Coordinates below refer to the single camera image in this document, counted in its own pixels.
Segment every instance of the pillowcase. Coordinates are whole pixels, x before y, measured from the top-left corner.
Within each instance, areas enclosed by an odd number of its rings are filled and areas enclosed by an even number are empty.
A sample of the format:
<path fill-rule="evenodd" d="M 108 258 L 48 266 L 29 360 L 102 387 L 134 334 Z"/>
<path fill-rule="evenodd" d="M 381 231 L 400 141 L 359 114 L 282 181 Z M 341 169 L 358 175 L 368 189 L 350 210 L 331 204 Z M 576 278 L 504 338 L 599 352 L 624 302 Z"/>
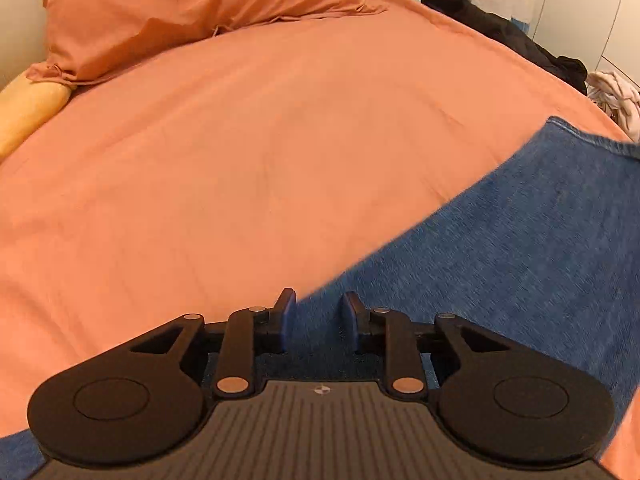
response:
<path fill-rule="evenodd" d="M 94 84 L 171 48 L 274 20 L 365 14 L 365 0 L 44 0 L 46 62 L 34 81 Z"/>

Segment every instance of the circular pad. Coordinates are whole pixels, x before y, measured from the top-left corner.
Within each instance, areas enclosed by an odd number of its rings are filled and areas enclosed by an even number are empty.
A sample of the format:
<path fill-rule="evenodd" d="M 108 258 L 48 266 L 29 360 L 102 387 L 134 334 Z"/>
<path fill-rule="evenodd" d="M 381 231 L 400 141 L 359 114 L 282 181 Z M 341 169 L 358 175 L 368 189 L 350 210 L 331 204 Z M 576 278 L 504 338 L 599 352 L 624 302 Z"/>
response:
<path fill-rule="evenodd" d="M 438 414 L 460 442 L 513 465 L 569 464 L 592 456 L 613 422 L 606 388 L 532 351 L 477 353 L 448 377 Z"/>
<path fill-rule="evenodd" d="M 164 355 L 103 354 L 41 384 L 27 418 L 43 451 L 80 466 L 159 456 L 188 438 L 205 413 L 198 384 Z"/>
<path fill-rule="evenodd" d="M 525 418 L 548 418 L 565 409 L 569 396 L 564 388 L 540 377 L 512 377 L 494 389 L 502 409 Z"/>
<path fill-rule="evenodd" d="M 76 393 L 76 410 L 94 420 L 119 420 L 141 412 L 149 402 L 149 390 L 130 379 L 103 379 Z"/>

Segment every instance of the pile of clothes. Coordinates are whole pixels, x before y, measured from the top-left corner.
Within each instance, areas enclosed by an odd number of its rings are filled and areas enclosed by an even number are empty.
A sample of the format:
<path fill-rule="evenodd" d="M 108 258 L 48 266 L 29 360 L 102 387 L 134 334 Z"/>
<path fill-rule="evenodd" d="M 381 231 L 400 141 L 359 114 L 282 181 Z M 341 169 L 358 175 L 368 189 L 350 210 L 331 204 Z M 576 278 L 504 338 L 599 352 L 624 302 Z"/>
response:
<path fill-rule="evenodd" d="M 633 142 L 640 142 L 640 92 L 616 72 L 591 72 L 587 88 L 589 99 Z"/>

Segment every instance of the orange duvet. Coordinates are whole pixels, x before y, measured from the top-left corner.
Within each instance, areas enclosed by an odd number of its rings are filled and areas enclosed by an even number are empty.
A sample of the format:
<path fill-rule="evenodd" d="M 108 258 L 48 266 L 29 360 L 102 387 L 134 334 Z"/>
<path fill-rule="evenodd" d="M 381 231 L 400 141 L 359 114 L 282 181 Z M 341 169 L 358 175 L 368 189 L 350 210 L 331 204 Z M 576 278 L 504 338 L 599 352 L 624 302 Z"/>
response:
<path fill-rule="evenodd" d="M 165 52 L 78 94 L 0 166 L 0 436 L 26 428 L 44 379 L 167 319 L 310 293 L 551 115 L 625 140 L 500 44 L 380 1 Z M 605 457 L 625 480 L 638 402 Z"/>

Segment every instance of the wardrobe door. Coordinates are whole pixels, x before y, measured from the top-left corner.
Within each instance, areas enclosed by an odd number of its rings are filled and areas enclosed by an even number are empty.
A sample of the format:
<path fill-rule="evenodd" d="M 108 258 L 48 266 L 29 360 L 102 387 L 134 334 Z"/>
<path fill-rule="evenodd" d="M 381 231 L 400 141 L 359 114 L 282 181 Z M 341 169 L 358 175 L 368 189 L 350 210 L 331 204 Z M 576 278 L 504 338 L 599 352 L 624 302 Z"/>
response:
<path fill-rule="evenodd" d="M 554 56 L 580 59 L 595 70 L 620 0 L 545 0 L 533 37 Z"/>
<path fill-rule="evenodd" d="M 640 0 L 620 0 L 604 57 L 640 84 Z"/>

